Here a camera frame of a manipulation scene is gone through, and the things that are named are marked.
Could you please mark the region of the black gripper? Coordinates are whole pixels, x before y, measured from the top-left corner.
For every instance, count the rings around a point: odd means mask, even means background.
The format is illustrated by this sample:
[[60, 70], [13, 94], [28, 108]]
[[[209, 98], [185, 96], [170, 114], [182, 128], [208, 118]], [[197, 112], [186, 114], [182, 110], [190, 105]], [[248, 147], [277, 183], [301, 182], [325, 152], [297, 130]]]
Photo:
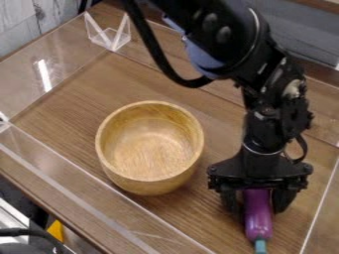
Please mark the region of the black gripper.
[[206, 170], [208, 188], [220, 192], [221, 205], [229, 213], [239, 213], [241, 205], [236, 191], [275, 189], [271, 192], [272, 210], [281, 213], [296, 194], [307, 188], [313, 172], [309, 164], [285, 158], [284, 147], [264, 149], [253, 142], [243, 142], [239, 152]]

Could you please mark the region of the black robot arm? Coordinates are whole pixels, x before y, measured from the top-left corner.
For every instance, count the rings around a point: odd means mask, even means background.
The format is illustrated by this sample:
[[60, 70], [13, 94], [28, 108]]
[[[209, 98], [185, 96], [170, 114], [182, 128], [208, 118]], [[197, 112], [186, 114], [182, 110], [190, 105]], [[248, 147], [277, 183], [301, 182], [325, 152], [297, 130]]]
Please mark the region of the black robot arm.
[[232, 158], [209, 166], [208, 187], [231, 211], [237, 209], [239, 191], [267, 190], [272, 210], [280, 213], [307, 188], [312, 174], [304, 159], [292, 159], [284, 152], [291, 141], [307, 146], [301, 132], [313, 118], [303, 68], [243, 0], [150, 1], [185, 37], [197, 71], [210, 79], [232, 79], [243, 92], [241, 148]]

